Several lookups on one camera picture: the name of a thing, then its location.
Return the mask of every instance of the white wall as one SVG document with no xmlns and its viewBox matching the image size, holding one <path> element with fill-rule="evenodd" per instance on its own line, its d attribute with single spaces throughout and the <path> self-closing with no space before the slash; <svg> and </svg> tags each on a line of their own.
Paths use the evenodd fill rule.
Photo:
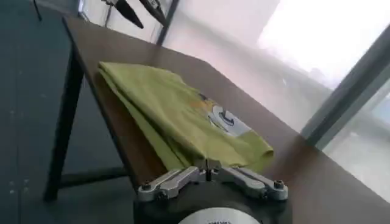
<svg viewBox="0 0 390 224">
<path fill-rule="evenodd" d="M 168 8 L 167 6 L 169 6 L 168 3 L 170 1 L 171 0 L 161 1 L 164 11 Z M 158 23 L 153 16 L 149 14 L 139 0 L 127 0 L 127 3 L 129 3 L 129 5 L 134 9 L 135 13 L 144 25 L 144 29 L 140 29 L 130 21 L 126 20 L 116 9 L 112 10 L 108 21 L 108 28 L 154 43 L 160 33 L 160 23 Z"/>
<path fill-rule="evenodd" d="M 82 11 L 92 23 L 103 26 L 107 17 L 108 5 L 101 0 L 83 0 Z"/>
</svg>

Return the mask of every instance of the green t-shirt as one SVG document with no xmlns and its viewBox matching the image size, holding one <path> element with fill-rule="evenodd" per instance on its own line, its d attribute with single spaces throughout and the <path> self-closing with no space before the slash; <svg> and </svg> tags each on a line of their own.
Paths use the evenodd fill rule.
<svg viewBox="0 0 390 224">
<path fill-rule="evenodd" d="M 99 71 L 168 170 L 210 158 L 260 171 L 272 158 L 263 138 L 179 75 L 104 62 Z"/>
</svg>

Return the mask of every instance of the table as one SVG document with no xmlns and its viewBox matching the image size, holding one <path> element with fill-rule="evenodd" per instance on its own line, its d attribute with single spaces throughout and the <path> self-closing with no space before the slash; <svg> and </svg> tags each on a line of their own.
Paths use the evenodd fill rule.
<svg viewBox="0 0 390 224">
<path fill-rule="evenodd" d="M 289 187 L 294 223 L 390 223 L 390 204 L 202 60 L 183 55 L 76 18 L 64 23 L 72 53 L 62 97 L 55 146 L 44 199 L 59 189 L 128 176 L 133 187 L 166 172 L 162 162 L 120 100 L 98 73 L 99 61 L 136 63 L 168 69 L 214 99 L 274 148 L 275 158 L 263 175 Z M 62 175 L 83 75 L 124 167 Z"/>
</svg>

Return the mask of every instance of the table leg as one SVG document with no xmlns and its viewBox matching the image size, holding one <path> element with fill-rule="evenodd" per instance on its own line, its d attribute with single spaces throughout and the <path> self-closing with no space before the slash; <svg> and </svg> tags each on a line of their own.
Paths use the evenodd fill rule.
<svg viewBox="0 0 390 224">
<path fill-rule="evenodd" d="M 61 99 L 57 128 L 55 130 L 54 148 L 52 151 L 48 182 L 46 183 L 46 190 L 44 193 L 45 201 L 57 199 L 69 137 L 73 126 L 74 115 L 76 113 L 77 101 L 79 100 L 82 79 L 83 71 L 77 61 L 75 52 L 72 49 Z"/>
</svg>

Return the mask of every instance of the gray carpet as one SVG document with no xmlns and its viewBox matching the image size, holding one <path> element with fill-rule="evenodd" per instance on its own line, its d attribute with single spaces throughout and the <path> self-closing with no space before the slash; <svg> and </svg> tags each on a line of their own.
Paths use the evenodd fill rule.
<svg viewBox="0 0 390 224">
<path fill-rule="evenodd" d="M 52 0 L 76 14 L 77 1 Z M 60 191 L 42 202 L 59 112 L 69 39 L 61 13 L 28 0 L 0 3 L 0 220 L 2 223 L 132 223 L 126 178 Z M 114 145 L 84 82 L 65 172 L 120 166 Z"/>
</svg>

